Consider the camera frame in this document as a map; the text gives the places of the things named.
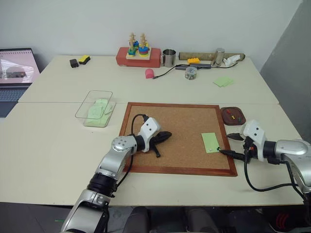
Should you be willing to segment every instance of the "wooden frame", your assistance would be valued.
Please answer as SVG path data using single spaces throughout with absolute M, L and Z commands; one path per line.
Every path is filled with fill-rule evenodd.
M 201 104 L 162 104 L 162 103 L 140 103 L 129 102 L 127 104 L 126 112 L 124 115 L 123 123 L 121 126 L 120 134 L 124 135 L 132 106 L 152 106 L 152 107 L 183 107 L 183 108 L 213 108 L 216 111 L 217 120 L 219 123 L 224 149 L 230 150 L 230 145 L 226 136 L 223 118 L 221 116 L 220 108 L 218 105 L 201 105 Z M 172 166 L 136 166 L 133 163 L 131 172 L 145 172 L 145 173 L 169 173 L 169 174 L 191 174 L 191 175 L 212 175 L 212 176 L 237 176 L 234 160 L 227 157 L 229 169 L 213 169 L 213 168 L 193 168 L 193 167 L 172 167 Z

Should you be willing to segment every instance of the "stainless steel mug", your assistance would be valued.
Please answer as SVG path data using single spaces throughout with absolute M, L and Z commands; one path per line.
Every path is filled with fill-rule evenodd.
M 162 55 L 163 65 L 165 67 L 173 67 L 175 65 L 175 57 L 176 57 L 175 50 L 164 50 Z
M 217 48 L 214 54 L 214 59 L 210 63 L 212 67 L 220 67 L 223 62 L 225 50 L 223 48 Z

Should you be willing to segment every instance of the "white wall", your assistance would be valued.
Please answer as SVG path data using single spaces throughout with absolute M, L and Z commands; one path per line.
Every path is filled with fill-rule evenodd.
M 155 48 L 244 52 L 260 70 L 300 3 L 0 0 L 0 47 L 32 47 L 45 66 L 56 54 L 115 55 L 130 32 L 145 32 Z

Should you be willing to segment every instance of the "pink object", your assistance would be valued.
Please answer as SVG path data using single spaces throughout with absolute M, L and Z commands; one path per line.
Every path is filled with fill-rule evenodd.
M 152 79 L 155 76 L 155 73 L 152 69 L 145 70 L 146 79 Z

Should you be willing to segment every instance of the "yellow lego brick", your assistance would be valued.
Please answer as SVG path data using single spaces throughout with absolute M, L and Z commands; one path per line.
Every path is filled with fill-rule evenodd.
M 189 58 L 188 60 L 188 65 L 190 64 L 190 63 L 200 63 L 200 59 L 199 58 Z
M 90 57 L 88 55 L 83 55 L 79 59 L 79 63 L 85 65 L 90 60 Z

